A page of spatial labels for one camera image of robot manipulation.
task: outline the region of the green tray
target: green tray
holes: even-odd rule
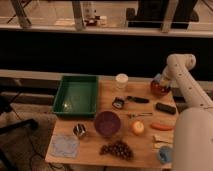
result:
[[[98,98],[97,76],[63,76],[53,113],[58,116],[93,118]]]

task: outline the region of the fork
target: fork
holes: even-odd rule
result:
[[[140,113],[140,114],[127,114],[127,116],[131,119],[131,118],[135,118],[139,116],[152,116],[152,113],[147,112],[147,113]]]

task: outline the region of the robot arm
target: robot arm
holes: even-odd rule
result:
[[[195,63],[194,55],[172,54],[162,74],[177,81],[189,107],[176,121],[173,171],[213,170],[213,102],[188,72]]]
[[[162,75],[166,79],[174,78],[176,80],[188,107],[213,110],[212,100],[188,72],[195,64],[194,55],[172,54],[167,58],[167,67]]]

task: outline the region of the carrot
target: carrot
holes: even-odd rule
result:
[[[172,125],[166,125],[166,124],[161,124],[157,122],[151,123],[151,128],[161,130],[161,131],[170,131],[174,129],[174,126]]]

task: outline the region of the yellow object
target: yellow object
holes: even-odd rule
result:
[[[168,147],[172,148],[173,144],[166,143],[166,142],[157,142],[157,143],[154,143],[154,148],[156,148],[156,149],[160,149],[163,146],[168,146]]]
[[[163,135],[158,135],[158,134],[155,134],[153,136],[155,142],[165,142],[165,143],[170,143],[172,144],[173,143],[173,136],[163,136]]]
[[[140,135],[144,132],[144,124],[142,121],[134,121],[132,123],[132,132],[135,134],[135,135]]]

